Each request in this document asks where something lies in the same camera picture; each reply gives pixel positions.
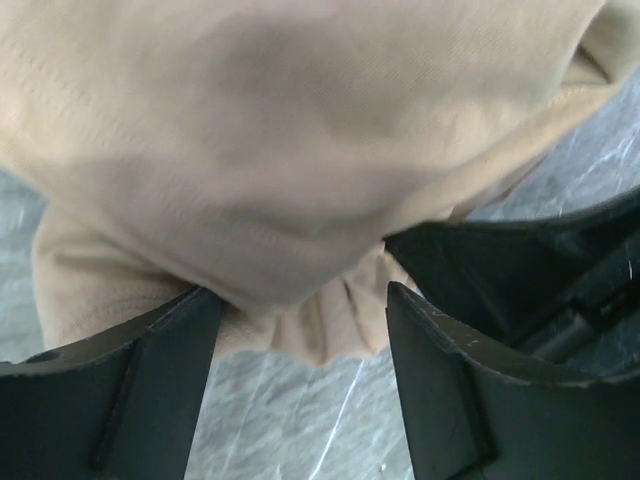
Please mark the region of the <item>beige t-shirt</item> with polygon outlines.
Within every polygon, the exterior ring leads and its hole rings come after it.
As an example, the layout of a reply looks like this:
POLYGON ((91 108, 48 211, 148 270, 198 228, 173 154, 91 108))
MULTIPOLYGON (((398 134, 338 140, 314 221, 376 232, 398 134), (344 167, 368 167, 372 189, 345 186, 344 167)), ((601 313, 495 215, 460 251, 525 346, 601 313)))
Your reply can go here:
POLYGON ((375 355, 384 238, 510 193, 638 65, 635 1, 5 1, 45 346, 197 285, 217 357, 375 355))

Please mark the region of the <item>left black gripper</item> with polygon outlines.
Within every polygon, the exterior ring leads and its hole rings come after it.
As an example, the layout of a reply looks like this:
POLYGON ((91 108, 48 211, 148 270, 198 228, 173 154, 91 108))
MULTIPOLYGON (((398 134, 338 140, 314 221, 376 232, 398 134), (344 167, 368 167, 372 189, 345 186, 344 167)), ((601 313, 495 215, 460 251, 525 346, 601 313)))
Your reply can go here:
POLYGON ((387 249, 438 309, 389 287, 416 478, 638 477, 638 189, 556 218, 425 223, 387 249))

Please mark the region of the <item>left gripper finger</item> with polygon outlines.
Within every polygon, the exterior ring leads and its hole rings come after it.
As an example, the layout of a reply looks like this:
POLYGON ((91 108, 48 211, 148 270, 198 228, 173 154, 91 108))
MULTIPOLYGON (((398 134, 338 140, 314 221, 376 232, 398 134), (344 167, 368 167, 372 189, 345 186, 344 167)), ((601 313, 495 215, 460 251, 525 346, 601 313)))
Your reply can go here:
POLYGON ((196 288, 1 365, 4 479, 181 479, 224 309, 196 288))

